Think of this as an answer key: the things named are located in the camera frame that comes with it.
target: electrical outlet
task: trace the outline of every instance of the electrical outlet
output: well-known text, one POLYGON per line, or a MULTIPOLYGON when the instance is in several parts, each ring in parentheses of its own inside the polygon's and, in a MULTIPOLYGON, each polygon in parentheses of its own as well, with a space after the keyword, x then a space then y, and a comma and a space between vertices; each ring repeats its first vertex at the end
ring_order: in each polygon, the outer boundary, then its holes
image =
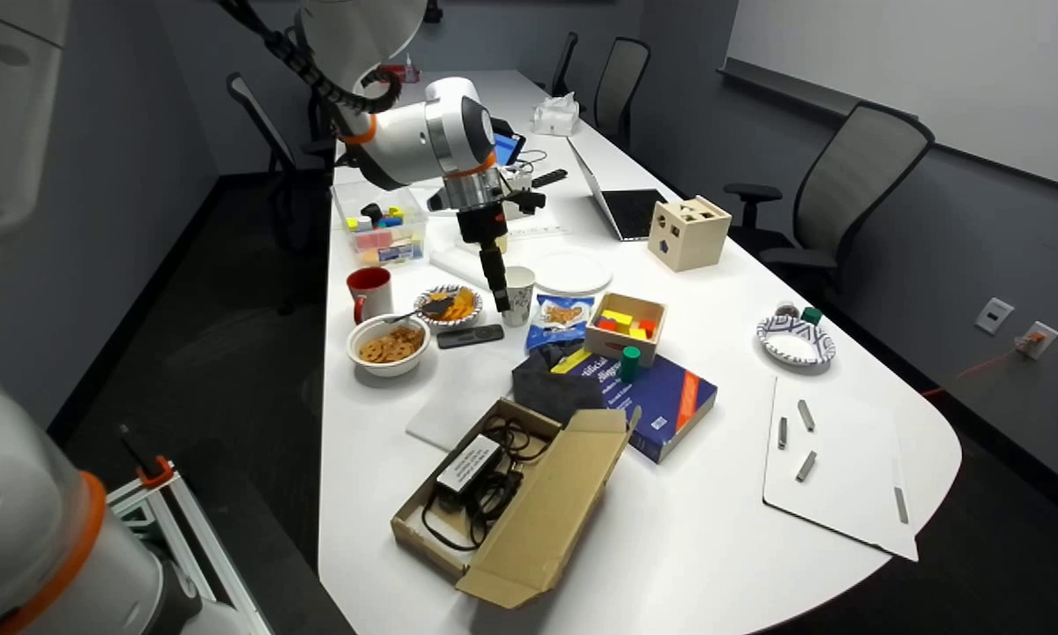
POLYGON ((982 313, 978 313, 978 330, 987 331, 987 335, 994 335, 994 331, 1003 330, 1003 323, 1013 318, 1013 312, 1014 312, 1014 309, 1013 309, 1007 300, 990 297, 990 300, 982 309, 982 313))
POLYGON ((1019 339, 1014 350, 1030 360, 1043 360, 1043 355, 1054 346, 1058 330, 1032 323, 1019 339))

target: bowl of food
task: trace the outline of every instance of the bowl of food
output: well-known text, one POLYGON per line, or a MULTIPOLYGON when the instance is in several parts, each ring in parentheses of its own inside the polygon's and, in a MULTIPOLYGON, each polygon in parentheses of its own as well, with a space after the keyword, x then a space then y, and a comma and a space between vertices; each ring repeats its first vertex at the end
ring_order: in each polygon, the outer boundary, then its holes
POLYGON ((420 366, 429 331, 411 313, 366 318, 350 331, 350 356, 373 379, 400 379, 420 366))
POLYGON ((460 330, 470 325, 474 318, 478 318, 478 293, 474 293, 470 285, 434 285, 429 293, 423 293, 416 300, 416 313, 429 325, 429 330, 460 330))

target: box lid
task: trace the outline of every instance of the box lid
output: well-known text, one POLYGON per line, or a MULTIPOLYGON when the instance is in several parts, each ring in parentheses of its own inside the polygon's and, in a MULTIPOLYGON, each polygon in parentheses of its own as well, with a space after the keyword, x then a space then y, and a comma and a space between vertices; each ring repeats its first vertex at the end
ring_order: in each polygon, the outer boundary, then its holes
POLYGON ((554 589, 625 446, 622 411, 578 411, 523 480, 460 589, 504 610, 554 589))

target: small bowl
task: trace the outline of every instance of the small bowl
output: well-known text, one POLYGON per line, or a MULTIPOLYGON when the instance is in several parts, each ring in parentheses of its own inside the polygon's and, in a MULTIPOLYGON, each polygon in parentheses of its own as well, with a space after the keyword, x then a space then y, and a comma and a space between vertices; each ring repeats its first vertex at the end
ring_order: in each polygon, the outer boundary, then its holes
POLYGON ((423 355, 429 350, 429 330, 427 330, 420 318, 411 318, 411 313, 378 313, 378 318, 361 323, 361 325, 350 331, 346 350, 350 350, 350 360, 354 360, 355 366, 363 366, 366 376, 373 376, 373 379, 400 379, 400 376, 410 376, 410 372, 420 366, 423 355), (396 331, 396 330, 420 331, 420 346, 416 346, 410 356, 389 360, 389 365, 373 365, 373 360, 363 360, 363 356, 361 356, 361 350, 363 350, 366 342, 385 339, 385 335, 396 331))
POLYGON ((484 312, 484 300, 478 300, 478 293, 470 290, 470 285, 434 285, 429 293, 423 293, 423 297, 416 300, 416 313, 420 313, 429 330, 460 330, 460 325, 470 325, 474 318, 478 318, 478 312, 484 312), (423 309, 427 309, 429 300, 454 297, 454 293, 470 293, 470 303, 474 303, 461 318, 443 323, 443 318, 423 313, 423 309))

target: marker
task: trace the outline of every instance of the marker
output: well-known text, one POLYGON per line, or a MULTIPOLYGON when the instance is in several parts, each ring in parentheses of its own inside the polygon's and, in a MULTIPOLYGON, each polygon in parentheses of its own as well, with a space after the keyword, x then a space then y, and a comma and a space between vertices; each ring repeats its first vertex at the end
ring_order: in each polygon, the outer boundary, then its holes
POLYGON ((798 411, 800 411, 800 416, 805 416, 806 434, 815 434, 815 422, 810 422, 810 411, 806 411, 805 399, 798 402, 798 411))
POLYGON ((910 525, 910 513, 907 513, 907 496, 902 496, 902 486, 893 486, 893 498, 895 498, 895 516, 902 519, 902 525, 910 525))
POLYGON ((785 416, 779 416, 779 452, 785 447, 785 416))
POLYGON ((815 452, 806 452, 806 460, 805 460, 805 466, 798 473, 798 483, 805 483, 810 476, 810 471, 815 471, 815 452))

